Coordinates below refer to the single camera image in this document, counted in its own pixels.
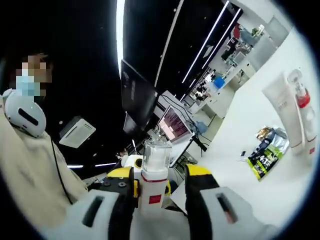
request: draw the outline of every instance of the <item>red label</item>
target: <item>red label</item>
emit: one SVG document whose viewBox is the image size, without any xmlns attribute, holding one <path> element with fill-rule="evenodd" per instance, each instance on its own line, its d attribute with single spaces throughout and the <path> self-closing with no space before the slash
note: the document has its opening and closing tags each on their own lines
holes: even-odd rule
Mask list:
<svg viewBox="0 0 320 240">
<path fill-rule="evenodd" d="M 160 203 L 160 201 L 161 201 L 161 194 L 150 196 L 149 198 L 149 204 L 157 204 L 157 203 Z"/>
</svg>

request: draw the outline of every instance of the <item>cosmetic tube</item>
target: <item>cosmetic tube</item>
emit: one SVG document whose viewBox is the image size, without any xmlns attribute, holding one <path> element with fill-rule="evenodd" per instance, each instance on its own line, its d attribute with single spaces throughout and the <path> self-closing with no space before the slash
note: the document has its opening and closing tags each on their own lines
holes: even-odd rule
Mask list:
<svg viewBox="0 0 320 240">
<path fill-rule="evenodd" d="M 292 154 L 297 155 L 301 153 L 304 147 L 299 113 L 295 98 L 291 94 L 284 74 L 281 73 L 272 83 L 265 87 L 262 92 L 281 119 L 288 136 Z"/>
</svg>

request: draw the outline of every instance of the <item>face mask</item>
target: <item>face mask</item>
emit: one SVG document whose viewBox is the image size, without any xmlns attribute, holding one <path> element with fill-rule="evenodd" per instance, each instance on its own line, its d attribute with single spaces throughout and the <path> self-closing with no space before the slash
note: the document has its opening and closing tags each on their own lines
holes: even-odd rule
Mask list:
<svg viewBox="0 0 320 240">
<path fill-rule="evenodd" d="M 34 97 L 40 96 L 40 82 L 35 82 L 34 76 L 28 75 L 28 69 L 22 69 L 21 76 L 15 77 L 16 91 L 21 96 Z"/>
</svg>

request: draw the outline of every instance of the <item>ceiling light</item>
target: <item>ceiling light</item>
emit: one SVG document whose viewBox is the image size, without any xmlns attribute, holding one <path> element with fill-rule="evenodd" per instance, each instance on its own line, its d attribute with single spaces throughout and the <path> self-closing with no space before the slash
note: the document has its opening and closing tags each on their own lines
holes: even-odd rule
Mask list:
<svg viewBox="0 0 320 240">
<path fill-rule="evenodd" d="M 118 58 L 119 76 L 121 77 L 121 60 L 124 58 L 124 13 L 126 0 L 116 1 L 116 54 Z"/>
<path fill-rule="evenodd" d="M 98 165 L 94 165 L 95 167 L 102 167 L 102 166 L 109 166 L 109 165 L 115 165 L 117 164 L 116 162 L 113 163 L 105 163 L 105 164 L 98 164 Z"/>
<path fill-rule="evenodd" d="M 218 24 L 218 22 L 219 22 L 220 18 L 222 17 L 222 14 L 223 14 L 223 13 L 225 12 L 225 10 L 226 10 L 226 8 L 227 8 L 228 4 L 229 4 L 229 1 L 226 1 L 226 3 L 224 4 L 224 6 L 223 6 L 223 8 L 222 8 L 222 11 L 220 12 L 220 14 L 219 14 L 218 18 L 216 19 L 216 21 L 215 21 L 215 23 L 214 23 L 213 27 L 211 28 L 211 31 L 209 32 L 208 36 L 206 37 L 206 39 L 205 39 L 205 41 L 204 41 L 204 43 L 203 43 L 202 47 L 200 48 L 200 51 L 199 51 L 199 52 L 198 52 L 198 54 L 196 55 L 196 57 L 195 57 L 195 59 L 194 59 L 193 63 L 191 64 L 191 67 L 189 68 L 188 72 L 186 73 L 186 75 L 185 75 L 185 77 L 184 77 L 184 79 L 183 79 L 182 83 L 184 83 L 184 82 L 185 82 L 185 80 L 187 79 L 187 77 L 188 77 L 188 75 L 189 75 L 189 73 L 190 73 L 190 71 L 191 71 L 192 67 L 195 65 L 195 63 L 196 63 L 196 61 L 197 61 L 197 59 L 198 59 L 198 57 L 199 57 L 200 53 L 201 53 L 201 52 L 202 52 L 202 50 L 204 49 L 204 47 L 205 47 L 206 43 L 208 42 L 208 40 L 209 40 L 209 38 L 210 38 L 210 36 L 211 36 L 212 32 L 213 32 L 213 31 L 214 31 L 214 29 L 216 28 L 216 26 L 217 26 L 217 24 Z"/>
<path fill-rule="evenodd" d="M 164 45 L 164 49 L 163 49 L 162 57 L 161 57 L 161 60 L 160 60 L 158 72 L 156 73 L 156 77 L 155 77 L 154 87 L 157 86 L 159 75 L 160 75 L 160 71 L 161 71 L 161 67 L 162 67 L 162 64 L 163 64 L 163 62 L 165 60 L 165 56 L 166 56 L 166 52 L 167 52 L 167 49 L 168 49 L 168 46 L 169 46 L 169 42 L 170 42 L 172 33 L 174 31 L 174 28 L 175 28 L 175 25 L 176 25 L 176 22 L 177 22 L 177 19 L 178 19 L 178 15 L 180 13 L 180 10 L 181 10 L 181 7 L 182 7 L 183 3 L 184 3 L 184 0 L 180 0 L 178 7 L 173 10 L 175 12 L 175 14 L 174 14 L 173 21 L 172 21 L 172 24 L 171 24 L 171 27 L 170 27 L 170 30 L 169 30 L 168 37 L 167 37 L 165 45 Z"/>
<path fill-rule="evenodd" d="M 225 30 L 222 38 L 220 39 L 220 41 L 218 42 L 218 44 L 215 46 L 215 48 L 213 49 L 212 53 L 210 54 L 210 56 L 208 57 L 208 59 L 205 61 L 205 64 L 202 66 L 202 69 L 204 69 L 205 65 L 208 63 L 209 59 L 211 58 L 211 56 L 214 54 L 214 52 L 217 50 L 217 47 L 219 46 L 219 44 L 221 43 L 222 39 L 224 39 L 225 35 L 227 34 L 227 32 L 229 31 L 229 29 L 231 28 L 232 24 L 234 23 L 234 21 L 236 20 L 236 17 L 239 15 L 241 9 L 239 8 L 239 10 L 236 12 L 236 14 L 234 15 L 232 21 L 230 22 L 228 28 Z"/>
<path fill-rule="evenodd" d="M 190 84 L 189 88 L 191 88 L 191 86 L 195 83 L 195 81 L 196 81 L 196 79 L 194 79 L 194 80 L 192 81 L 192 83 Z"/>
<path fill-rule="evenodd" d="M 83 168 L 83 165 L 67 165 L 69 169 L 80 169 Z"/>
<path fill-rule="evenodd" d="M 185 96 L 186 96 L 186 94 L 183 94 L 182 98 L 180 99 L 180 102 L 182 101 L 182 99 L 184 99 Z"/>
</svg>

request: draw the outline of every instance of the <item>person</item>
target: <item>person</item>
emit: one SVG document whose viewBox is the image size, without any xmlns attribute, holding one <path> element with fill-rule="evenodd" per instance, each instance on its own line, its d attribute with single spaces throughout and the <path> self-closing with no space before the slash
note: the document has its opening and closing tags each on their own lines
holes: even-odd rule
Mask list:
<svg viewBox="0 0 320 240">
<path fill-rule="evenodd" d="M 198 86 L 197 88 L 196 88 L 196 90 L 198 91 L 198 92 L 200 92 L 200 93 L 202 93 L 205 89 L 204 89 L 204 87 L 203 86 Z"/>
<path fill-rule="evenodd" d="M 198 93 L 195 94 L 195 97 L 198 101 L 203 101 L 204 98 L 202 96 L 200 96 Z"/>
<path fill-rule="evenodd" d="M 125 148 L 122 151 L 118 152 L 115 156 L 119 160 L 119 162 L 116 164 L 114 168 L 117 169 L 124 167 L 129 157 L 128 150 Z"/>
<path fill-rule="evenodd" d="M 214 79 L 216 79 L 216 77 L 221 77 L 222 74 L 220 72 L 217 72 L 215 69 L 213 69 L 213 76 L 214 76 Z"/>
<path fill-rule="evenodd" d="M 8 72 L 7 87 L 22 95 L 39 97 L 37 100 L 42 101 L 46 91 L 43 91 L 41 83 L 51 82 L 52 70 L 52 65 L 47 64 L 45 58 L 40 53 L 24 57 L 16 64 L 16 69 Z M 88 192 L 85 183 L 68 168 L 64 156 L 46 132 L 35 138 L 9 122 L 6 98 L 2 95 L 0 136 L 0 170 L 16 205 L 37 228 L 61 224 L 71 205 L 68 197 L 72 203 L 80 199 Z M 56 161 L 68 197 L 62 187 Z"/>
</svg>

